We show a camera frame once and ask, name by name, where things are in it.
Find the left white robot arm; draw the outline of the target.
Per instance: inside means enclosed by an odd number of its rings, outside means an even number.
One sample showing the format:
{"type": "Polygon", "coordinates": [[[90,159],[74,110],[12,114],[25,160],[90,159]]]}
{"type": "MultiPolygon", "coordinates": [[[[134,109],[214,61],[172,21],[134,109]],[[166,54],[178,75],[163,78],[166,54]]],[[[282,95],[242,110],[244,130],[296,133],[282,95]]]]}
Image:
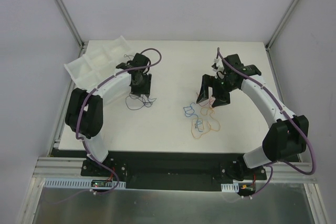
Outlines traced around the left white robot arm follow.
{"type": "Polygon", "coordinates": [[[148,73],[148,69],[139,69],[139,67],[150,63],[147,56],[137,53],[132,60],[118,64],[115,73],[131,70],[119,74],[98,88],[88,98],[82,114],[80,110],[89,92],[75,88],[71,93],[65,124],[85,143],[89,158],[96,160],[92,169],[99,176],[106,176],[111,170],[111,164],[106,160],[108,149],[104,145],[102,134],[103,108],[128,91],[136,98],[148,98],[152,75],[148,73]]]}

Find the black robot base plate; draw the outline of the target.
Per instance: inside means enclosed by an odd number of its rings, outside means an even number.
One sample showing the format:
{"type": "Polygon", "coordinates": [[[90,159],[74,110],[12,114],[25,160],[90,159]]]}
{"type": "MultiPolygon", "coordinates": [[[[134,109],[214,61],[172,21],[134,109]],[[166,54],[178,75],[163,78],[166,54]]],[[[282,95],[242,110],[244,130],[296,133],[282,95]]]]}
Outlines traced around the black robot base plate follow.
{"type": "Polygon", "coordinates": [[[264,182],[262,167],[245,168],[240,153],[172,153],[110,151],[104,167],[86,159],[81,175],[108,177],[126,183],[127,189],[220,191],[233,181],[264,182]]]}

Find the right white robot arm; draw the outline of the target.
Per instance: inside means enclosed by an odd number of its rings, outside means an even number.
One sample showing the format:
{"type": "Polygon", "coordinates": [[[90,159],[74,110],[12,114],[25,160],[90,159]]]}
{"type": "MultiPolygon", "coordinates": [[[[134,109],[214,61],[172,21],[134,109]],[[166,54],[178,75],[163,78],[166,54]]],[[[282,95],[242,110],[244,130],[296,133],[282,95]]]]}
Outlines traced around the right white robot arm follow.
{"type": "Polygon", "coordinates": [[[240,178],[248,179],[255,173],[256,167],[284,160],[306,150],[308,119],[304,115],[297,116],[275,97],[255,65],[244,65],[237,54],[223,57],[218,53],[212,68],[216,75],[202,76],[196,102],[213,97],[213,107],[228,105],[230,93],[239,89],[252,100],[268,125],[261,146],[243,154],[236,166],[240,178]]]}

